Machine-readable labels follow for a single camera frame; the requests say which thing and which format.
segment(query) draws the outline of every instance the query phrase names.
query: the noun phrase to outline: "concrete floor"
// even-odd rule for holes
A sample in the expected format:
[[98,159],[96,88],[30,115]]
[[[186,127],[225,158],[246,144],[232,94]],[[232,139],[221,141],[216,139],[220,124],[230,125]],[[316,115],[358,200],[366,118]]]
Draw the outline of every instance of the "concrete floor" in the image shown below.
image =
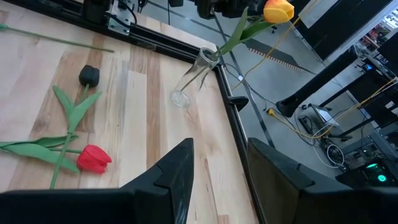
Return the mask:
[[[167,1],[151,0],[151,2],[149,2],[147,6],[144,7],[142,13],[164,23],[168,23]],[[239,19],[228,19],[223,17],[221,14],[217,14],[216,16],[221,24],[222,31],[226,35],[231,35]],[[197,35],[202,39],[213,42],[217,46],[221,46],[224,44],[222,33],[220,32],[216,21],[214,19],[205,20],[200,18],[197,14],[197,9],[193,2],[184,1],[183,7],[170,8],[170,25],[193,35]],[[290,25],[290,23],[279,24],[277,26],[278,29],[275,34],[272,34],[271,31],[266,30],[255,36],[255,39],[264,44],[274,46],[278,39],[281,37],[281,35],[289,28]],[[315,54],[302,42],[301,38],[293,31],[289,32],[287,38],[278,46],[278,49],[293,56],[293,58],[300,66],[314,73],[318,73],[325,68],[324,64],[319,61]],[[236,57],[237,64],[244,74],[262,59],[260,55],[250,52],[243,44],[235,47],[235,49],[233,50],[233,55]],[[234,65],[233,59],[231,58],[230,54],[225,55],[224,60],[226,63]],[[238,74],[232,68],[230,68],[230,71],[238,76]],[[305,103],[322,103],[325,99],[340,90],[349,82],[353,81],[354,78],[359,75],[359,72],[357,71],[357,69],[354,68],[353,65],[348,67],[334,80],[327,83],[321,90],[319,90],[309,99],[307,99]],[[238,81],[231,75],[227,76],[229,84],[231,86],[235,86],[238,83]],[[277,62],[266,60],[263,64],[258,66],[249,74],[247,81],[264,98],[267,98],[272,102],[276,102],[290,96],[293,92],[298,90],[301,86],[303,86],[306,82],[313,78],[313,76],[314,74],[308,73],[306,71],[300,72]],[[241,85],[237,89],[235,89],[235,91],[233,91],[233,95],[247,96],[248,94],[244,86]],[[250,103],[250,105],[247,105],[239,113],[243,122],[244,130],[248,137],[258,138],[261,141],[267,143],[266,135],[264,134],[260,126],[259,119],[257,118],[255,113],[255,108],[257,107],[259,108],[259,111],[261,113],[261,119],[264,120],[266,128],[269,131],[269,134],[271,135],[271,138],[277,150],[291,157],[292,159],[301,162],[309,168],[331,178],[334,178],[334,176],[341,173],[341,171],[338,169],[331,169],[323,165],[319,161],[311,146],[305,144],[287,126],[283,125],[275,118],[266,115],[266,113],[262,111],[266,107],[265,102],[255,94],[252,95],[255,99],[256,105]],[[342,94],[335,101],[332,101],[328,106],[333,108],[333,111],[331,112],[331,114],[333,115],[353,105],[354,103],[352,99],[347,94]],[[268,103],[267,106],[268,108],[275,107],[271,103]],[[296,116],[300,116],[304,113],[310,113],[310,111],[297,110]],[[350,113],[346,118],[342,119],[340,125],[343,129],[347,130],[355,124],[360,123],[362,120],[362,113],[358,110],[355,110]],[[290,121],[295,124],[294,118],[290,118]],[[372,130],[372,126],[368,125],[364,128],[364,134],[366,135]],[[352,136],[352,140],[345,142],[344,145],[351,144],[352,142],[358,140],[360,137],[360,131],[357,130],[352,134]],[[340,143],[339,140],[336,139],[335,142],[340,147],[343,146],[343,144]],[[328,164],[327,158],[323,155],[320,149],[317,150],[321,158]]]

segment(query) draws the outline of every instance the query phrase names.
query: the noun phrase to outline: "green light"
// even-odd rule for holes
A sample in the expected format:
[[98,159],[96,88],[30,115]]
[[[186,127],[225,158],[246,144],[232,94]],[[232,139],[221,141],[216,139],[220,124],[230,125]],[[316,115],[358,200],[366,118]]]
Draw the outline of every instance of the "green light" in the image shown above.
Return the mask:
[[381,182],[384,182],[384,181],[387,180],[387,178],[386,178],[385,175],[379,175],[377,178],[378,178]]
[[366,168],[372,168],[372,167],[375,167],[375,166],[377,166],[377,164],[370,164]]

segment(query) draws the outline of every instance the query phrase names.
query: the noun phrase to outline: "yellow cable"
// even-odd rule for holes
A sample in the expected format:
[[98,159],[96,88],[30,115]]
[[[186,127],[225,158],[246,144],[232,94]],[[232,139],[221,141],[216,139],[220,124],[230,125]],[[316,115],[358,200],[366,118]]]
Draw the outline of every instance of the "yellow cable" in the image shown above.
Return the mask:
[[[383,85],[380,89],[378,89],[377,91],[375,91],[370,97],[366,98],[366,99],[363,100],[362,102],[360,102],[360,103],[358,103],[358,104],[352,106],[350,109],[346,110],[343,114],[341,114],[339,117],[337,117],[337,118],[335,119],[335,121],[338,121],[338,120],[341,119],[342,117],[346,116],[350,111],[353,111],[355,108],[358,108],[358,107],[360,107],[361,105],[365,104],[365,103],[366,103],[367,101],[369,101],[371,98],[375,97],[380,91],[383,91],[383,90],[384,90],[384,87],[386,87],[387,85],[389,85],[389,84],[392,83],[393,81],[394,81],[394,79],[390,80],[390,81],[387,82],[385,85]],[[290,128],[292,131],[296,132],[297,134],[299,134],[299,135],[301,135],[301,136],[304,136],[304,137],[306,137],[306,138],[309,138],[309,139],[318,139],[318,138],[321,138],[321,137],[323,137],[324,135],[326,135],[326,134],[330,131],[331,128],[333,128],[333,125],[331,125],[331,126],[330,126],[324,133],[322,133],[321,135],[319,135],[319,136],[317,136],[317,137],[309,136],[309,135],[307,135],[307,134],[301,133],[300,131],[297,131],[296,129],[292,128],[292,127],[291,127],[289,124],[287,124],[285,121],[283,121],[282,119],[278,118],[278,117],[276,116],[276,114],[275,114],[273,111],[271,111],[271,110],[272,110],[272,109],[270,109],[270,111],[267,112],[268,115],[273,116],[273,117],[276,118],[278,121],[280,121],[281,123],[283,123],[284,125],[286,125],[288,128]]]
[[[304,16],[305,13],[307,13],[319,0],[315,0],[305,11],[303,11],[302,16]],[[254,70],[255,68],[257,68],[263,61],[265,61],[265,59],[268,58],[268,56],[270,56],[270,54],[279,46],[279,44],[282,42],[282,40],[284,40],[287,37],[287,34],[289,33],[289,31],[291,31],[294,28],[294,25],[296,25],[296,23],[298,23],[298,21],[301,19],[300,16],[298,16],[298,18],[293,22],[293,24],[287,29],[287,31],[282,35],[282,37],[279,38],[278,42],[275,44],[275,46],[267,53],[267,55],[259,62],[257,63],[255,66],[253,66],[252,68],[249,69],[249,71],[246,72],[246,74],[244,74],[242,80],[234,87],[232,88],[232,91],[238,87],[243,81],[246,80],[247,75],[249,74],[249,72],[251,72],[252,70]]]

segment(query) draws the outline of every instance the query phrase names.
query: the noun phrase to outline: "wood grain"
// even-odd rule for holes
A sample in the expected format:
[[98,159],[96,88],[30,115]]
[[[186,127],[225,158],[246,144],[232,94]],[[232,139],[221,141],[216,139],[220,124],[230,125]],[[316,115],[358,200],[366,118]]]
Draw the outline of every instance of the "wood grain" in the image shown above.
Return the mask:
[[[188,223],[257,223],[232,130],[214,74],[189,109],[169,93],[190,64],[0,2],[0,22],[53,37],[115,50],[101,52],[13,32],[0,32],[0,141],[66,134],[67,121],[52,91],[58,85],[81,101],[78,74],[100,69],[102,91],[79,124],[70,147],[96,144],[112,158],[102,175],[61,170],[57,188],[121,187],[185,138],[194,139],[195,178]],[[138,23],[198,47],[215,45],[138,14]],[[67,154],[73,161],[76,154]],[[54,166],[0,152],[0,191],[47,189]]]

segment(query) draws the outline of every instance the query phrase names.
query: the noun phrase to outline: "glass vase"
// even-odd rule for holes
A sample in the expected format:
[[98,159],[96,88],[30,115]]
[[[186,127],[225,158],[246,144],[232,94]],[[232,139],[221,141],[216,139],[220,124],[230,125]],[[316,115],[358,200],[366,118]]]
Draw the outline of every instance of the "glass vase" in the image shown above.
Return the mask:
[[207,74],[220,61],[219,57],[215,55],[214,51],[208,48],[200,49],[192,67],[185,72],[170,94],[170,99],[177,106],[188,108],[191,105],[192,100],[203,87]]

